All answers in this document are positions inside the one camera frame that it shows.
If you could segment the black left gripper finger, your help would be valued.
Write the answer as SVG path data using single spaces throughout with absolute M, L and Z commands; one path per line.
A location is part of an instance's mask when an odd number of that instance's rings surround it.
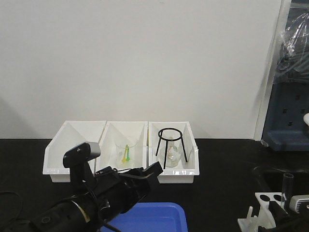
M 160 162 L 157 161 L 142 171 L 142 174 L 143 174 L 142 177 L 143 178 L 149 178 L 149 177 L 158 178 L 158 176 L 162 173 L 163 173 L 163 169 L 161 167 L 161 164 Z

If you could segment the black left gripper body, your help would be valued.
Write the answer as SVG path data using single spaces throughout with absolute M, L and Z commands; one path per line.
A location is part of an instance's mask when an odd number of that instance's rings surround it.
M 99 214 L 120 214 L 130 210 L 155 188 L 155 178 L 143 178 L 144 168 L 119 172 L 110 166 L 94 174 L 93 193 Z

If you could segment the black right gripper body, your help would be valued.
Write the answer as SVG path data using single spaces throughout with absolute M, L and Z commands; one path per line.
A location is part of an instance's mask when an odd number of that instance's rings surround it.
M 271 212 L 276 224 L 283 224 L 288 220 L 289 215 L 277 202 L 269 202 L 268 209 Z

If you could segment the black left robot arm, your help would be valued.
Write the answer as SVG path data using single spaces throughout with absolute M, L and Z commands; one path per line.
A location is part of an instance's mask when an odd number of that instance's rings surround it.
M 119 214 L 129 211 L 159 186 L 163 172 L 159 162 L 147 168 L 117 170 L 110 166 L 97 171 L 95 185 L 57 202 L 31 220 L 13 219 L 1 227 L 2 232 L 99 232 Z

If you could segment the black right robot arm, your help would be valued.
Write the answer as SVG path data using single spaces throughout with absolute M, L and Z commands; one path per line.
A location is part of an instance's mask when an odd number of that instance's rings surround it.
M 299 214 L 287 214 L 276 202 L 271 201 L 270 212 L 275 221 L 274 228 L 258 226 L 258 232 L 308 232 L 309 204 L 301 203 Z

